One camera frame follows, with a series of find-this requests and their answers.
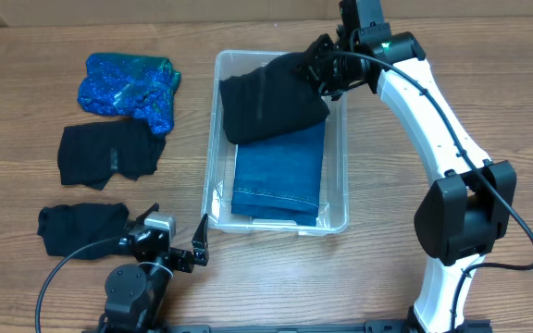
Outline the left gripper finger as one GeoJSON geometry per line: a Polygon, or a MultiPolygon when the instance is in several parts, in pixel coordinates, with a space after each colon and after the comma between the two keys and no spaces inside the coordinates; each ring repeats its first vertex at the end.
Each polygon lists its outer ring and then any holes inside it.
{"type": "Polygon", "coordinates": [[[192,237],[192,253],[195,265],[207,266],[208,251],[208,214],[204,214],[192,237]]]}
{"type": "Polygon", "coordinates": [[[159,210],[159,204],[158,203],[154,203],[149,209],[147,209],[143,214],[141,214],[140,216],[138,216],[134,222],[136,224],[143,224],[144,223],[144,220],[150,215],[152,214],[153,212],[157,212],[159,210]]]}

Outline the black ribbed garment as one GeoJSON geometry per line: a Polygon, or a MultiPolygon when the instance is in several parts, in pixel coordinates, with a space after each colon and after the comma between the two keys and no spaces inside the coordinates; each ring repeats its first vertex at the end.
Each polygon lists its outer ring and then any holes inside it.
{"type": "Polygon", "coordinates": [[[301,53],[281,55],[264,67],[219,83],[229,142],[258,142],[326,120],[327,104],[297,73],[302,59],[301,53]]]}

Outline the blue denim jeans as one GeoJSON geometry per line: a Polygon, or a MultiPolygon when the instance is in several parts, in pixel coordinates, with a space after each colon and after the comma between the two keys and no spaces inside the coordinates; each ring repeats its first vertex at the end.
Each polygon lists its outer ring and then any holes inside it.
{"type": "Polygon", "coordinates": [[[231,212],[313,227],[326,124],[237,147],[231,212]]]}

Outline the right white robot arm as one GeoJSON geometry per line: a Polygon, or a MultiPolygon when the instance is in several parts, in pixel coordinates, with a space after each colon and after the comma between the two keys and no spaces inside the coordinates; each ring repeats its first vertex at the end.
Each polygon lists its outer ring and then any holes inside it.
{"type": "Polygon", "coordinates": [[[297,67],[320,95],[339,99],[361,85],[401,121],[425,169],[429,189],[415,212],[415,234],[427,254],[423,285],[403,321],[371,321],[368,332],[490,332],[467,320],[475,268],[508,228],[516,174],[495,163],[467,134],[433,78],[410,32],[392,33],[378,1],[339,3],[339,39],[319,36],[297,67]]]}

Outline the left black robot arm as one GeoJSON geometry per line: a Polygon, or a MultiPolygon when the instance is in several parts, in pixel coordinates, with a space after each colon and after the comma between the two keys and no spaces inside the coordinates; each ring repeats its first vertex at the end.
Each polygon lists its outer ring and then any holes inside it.
{"type": "Polygon", "coordinates": [[[176,219],[161,214],[157,203],[128,222],[125,229],[119,247],[136,262],[121,265],[108,275],[105,311],[96,330],[169,332],[168,324],[159,318],[168,283],[177,271],[191,273],[196,266],[208,264],[208,216],[201,218],[190,250],[172,245],[176,219]]]}

